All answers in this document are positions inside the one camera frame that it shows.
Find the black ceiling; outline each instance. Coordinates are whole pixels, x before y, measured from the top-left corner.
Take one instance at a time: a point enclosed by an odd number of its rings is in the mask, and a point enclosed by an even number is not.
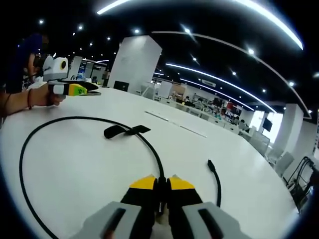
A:
[[[256,56],[277,70],[285,79],[296,83],[294,87],[306,106],[314,112],[319,106],[319,35],[316,32],[317,5],[311,1],[301,4],[296,1],[262,3],[286,23],[304,45],[301,50],[285,33],[265,17],[233,0],[131,0],[103,15],[96,11],[115,0],[69,0],[33,1],[19,3],[14,16],[5,17],[2,29],[8,39],[9,59],[18,43],[30,34],[45,28],[50,39],[50,52],[60,56],[82,55],[95,60],[110,60],[126,36],[149,34],[162,47],[158,69],[170,79],[179,77],[198,82],[198,78],[212,80],[217,89],[244,103],[253,103],[251,97],[209,77],[190,71],[170,68],[165,63],[175,63],[197,69],[233,83],[264,101],[298,103],[304,107],[272,71],[251,56],[224,44],[188,35],[152,34],[152,31],[183,31],[182,25],[191,32],[227,41],[231,44],[255,50]],[[79,32],[77,27],[83,24]],[[274,106],[283,112],[282,106]]]

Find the desk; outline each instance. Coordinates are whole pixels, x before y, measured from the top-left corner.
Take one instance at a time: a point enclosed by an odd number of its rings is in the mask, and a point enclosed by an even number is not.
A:
[[[27,224],[42,239],[49,236],[29,211],[19,181],[19,155],[27,136],[40,124],[67,116],[100,117],[151,131],[144,137],[157,150],[165,176],[191,182],[204,202],[216,202],[210,158],[222,184],[221,208],[236,218],[254,239],[277,239],[295,215],[294,202],[266,160],[242,137],[186,112],[126,92],[103,89],[101,96],[67,97],[59,106],[33,108],[9,116],[1,132],[1,166],[8,190]],[[156,118],[154,111],[207,138]],[[29,142],[23,162],[26,191],[40,218],[61,239],[80,230],[84,220],[129,185],[158,168],[137,137],[107,140],[110,124],[67,120],[39,131]]]

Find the blue shirt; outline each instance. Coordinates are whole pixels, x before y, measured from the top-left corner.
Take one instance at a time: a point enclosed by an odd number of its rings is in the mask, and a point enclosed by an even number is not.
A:
[[[31,54],[36,54],[42,49],[42,35],[33,34],[25,39],[17,48],[16,54],[10,65],[8,80],[15,80],[14,78],[23,75],[23,69],[27,67],[29,57]]]

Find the black strap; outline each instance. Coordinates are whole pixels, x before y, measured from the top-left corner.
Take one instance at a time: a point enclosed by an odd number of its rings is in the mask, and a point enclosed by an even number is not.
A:
[[[133,127],[131,130],[126,130],[119,125],[114,125],[104,130],[104,136],[105,138],[110,139],[121,133],[125,133],[125,135],[135,135],[137,133],[146,133],[148,131],[150,131],[150,129],[143,125]]]

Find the window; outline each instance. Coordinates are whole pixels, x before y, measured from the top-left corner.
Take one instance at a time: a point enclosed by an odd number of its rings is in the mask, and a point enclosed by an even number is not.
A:
[[[264,114],[265,112],[263,111],[255,111],[249,127],[251,128],[252,126],[254,126],[258,131],[261,125],[261,121],[263,120]]]
[[[273,126],[271,127],[270,132],[264,129],[263,135],[269,138],[271,143],[274,143],[277,138],[283,116],[283,114],[276,113],[269,113],[267,116],[267,119],[273,123]]]

